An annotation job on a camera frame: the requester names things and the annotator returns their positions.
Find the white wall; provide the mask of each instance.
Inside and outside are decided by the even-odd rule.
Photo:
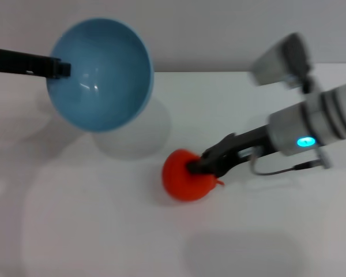
[[[346,62],[346,0],[1,0],[0,47],[48,54],[95,16],[134,26],[157,71],[243,70],[293,31],[316,62]]]

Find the black rod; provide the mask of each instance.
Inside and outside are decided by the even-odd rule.
[[[60,78],[70,76],[70,64],[58,58],[0,49],[0,72]]]

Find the blue bowl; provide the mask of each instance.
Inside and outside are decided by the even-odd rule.
[[[72,65],[71,76],[47,79],[50,99],[70,123],[90,132],[116,129],[146,106],[153,65],[141,38],[126,24],[94,18],[69,29],[52,57]]]

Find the glowing blue light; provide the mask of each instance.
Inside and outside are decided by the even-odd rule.
[[[315,139],[313,137],[302,137],[298,139],[298,146],[308,147],[315,144]]]

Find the cable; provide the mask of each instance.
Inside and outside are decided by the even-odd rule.
[[[268,172],[268,173],[257,172],[256,169],[255,169],[255,164],[256,164],[256,161],[258,159],[257,152],[258,151],[257,151],[257,149],[255,147],[255,149],[253,150],[253,152],[250,155],[250,171],[251,171],[251,173],[253,173],[255,175],[271,176],[271,175],[281,174],[281,173],[285,173],[285,172],[289,172],[289,171],[295,170],[293,167],[290,167],[289,169],[283,169],[283,170],[274,171],[274,172]]]
[[[308,162],[300,163],[300,164],[297,164],[296,166],[290,167],[288,169],[279,170],[279,171],[268,172],[268,173],[257,172],[255,169],[255,164],[257,159],[259,158],[259,151],[260,149],[258,147],[254,147],[250,155],[250,171],[251,173],[258,176],[271,176],[271,175],[281,174],[281,173],[294,171],[294,170],[311,169],[316,166],[324,165],[322,159],[317,159],[317,160],[310,160]]]

